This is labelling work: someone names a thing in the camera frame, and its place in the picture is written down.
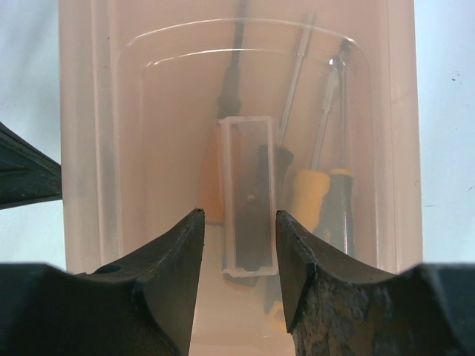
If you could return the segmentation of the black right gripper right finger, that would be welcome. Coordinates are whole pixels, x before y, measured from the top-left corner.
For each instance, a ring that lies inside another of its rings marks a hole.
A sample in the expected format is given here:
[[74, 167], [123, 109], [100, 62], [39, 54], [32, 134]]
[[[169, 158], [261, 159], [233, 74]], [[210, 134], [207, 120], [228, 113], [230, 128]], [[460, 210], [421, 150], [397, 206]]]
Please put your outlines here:
[[285, 211], [276, 243], [297, 355], [472, 355], [474, 265], [420, 263], [391, 274], [306, 230]]

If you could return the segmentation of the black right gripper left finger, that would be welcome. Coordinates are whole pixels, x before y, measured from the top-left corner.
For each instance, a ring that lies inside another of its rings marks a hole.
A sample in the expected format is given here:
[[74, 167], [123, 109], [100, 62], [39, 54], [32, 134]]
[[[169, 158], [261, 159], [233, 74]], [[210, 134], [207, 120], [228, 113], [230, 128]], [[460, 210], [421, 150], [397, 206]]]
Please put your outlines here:
[[1, 266], [3, 355], [187, 355], [204, 247], [195, 209], [91, 274]]

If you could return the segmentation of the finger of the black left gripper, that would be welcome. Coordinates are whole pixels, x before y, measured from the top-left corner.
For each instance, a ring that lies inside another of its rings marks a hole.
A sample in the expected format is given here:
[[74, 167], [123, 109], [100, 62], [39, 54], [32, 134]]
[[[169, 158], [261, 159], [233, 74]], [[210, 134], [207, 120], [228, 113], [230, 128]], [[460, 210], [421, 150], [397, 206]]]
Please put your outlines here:
[[1, 125], [1, 208], [61, 198], [61, 165]]

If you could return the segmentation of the black orange tip screwdriver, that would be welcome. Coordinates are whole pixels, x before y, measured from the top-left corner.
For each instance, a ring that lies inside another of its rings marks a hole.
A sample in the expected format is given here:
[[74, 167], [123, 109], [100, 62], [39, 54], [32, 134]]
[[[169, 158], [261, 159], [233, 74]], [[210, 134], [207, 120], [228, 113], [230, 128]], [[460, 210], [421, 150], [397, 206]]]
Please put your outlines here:
[[226, 279], [243, 289], [253, 289], [260, 278], [263, 267], [272, 265], [273, 237], [272, 227], [275, 217], [271, 206], [284, 182], [288, 167], [294, 160], [294, 154], [283, 146], [289, 118], [292, 111], [295, 92], [301, 75], [301, 68], [311, 39], [310, 29], [316, 20], [316, 14], [305, 15], [296, 59], [289, 81], [284, 108], [278, 126], [277, 142], [272, 145], [260, 145], [257, 150], [258, 164], [251, 188], [246, 194], [246, 202], [237, 216], [236, 225], [236, 262], [252, 276], [231, 277]]

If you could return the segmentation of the small orange handle screwdriver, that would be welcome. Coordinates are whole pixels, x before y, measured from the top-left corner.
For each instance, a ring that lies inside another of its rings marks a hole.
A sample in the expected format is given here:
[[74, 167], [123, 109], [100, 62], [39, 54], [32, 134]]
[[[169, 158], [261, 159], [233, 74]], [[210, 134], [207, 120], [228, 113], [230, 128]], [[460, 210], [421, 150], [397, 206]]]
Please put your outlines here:
[[[229, 116], [238, 116], [240, 100], [240, 49], [243, 44], [247, 1], [239, 1], [237, 6], [232, 54], [225, 70], [221, 93], [217, 98], [217, 121]], [[223, 194], [221, 191], [221, 143], [220, 126], [216, 124], [209, 133], [200, 171], [197, 196], [198, 205], [205, 211], [206, 223], [221, 225], [224, 221]]]

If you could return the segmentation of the pink translucent plastic toolbox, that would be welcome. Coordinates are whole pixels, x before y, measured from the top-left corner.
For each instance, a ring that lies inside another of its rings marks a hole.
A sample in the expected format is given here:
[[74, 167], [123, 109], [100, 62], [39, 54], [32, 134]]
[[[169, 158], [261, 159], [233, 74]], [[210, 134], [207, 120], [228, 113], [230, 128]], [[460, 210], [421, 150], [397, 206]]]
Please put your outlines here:
[[[242, 112], [278, 118], [301, 24], [316, 16], [285, 143], [310, 158], [327, 60], [353, 40], [350, 166], [356, 256], [388, 272], [422, 260], [412, 1], [250, 1]], [[199, 206], [201, 163], [231, 59], [236, 1], [61, 1], [66, 266], [91, 272]]]

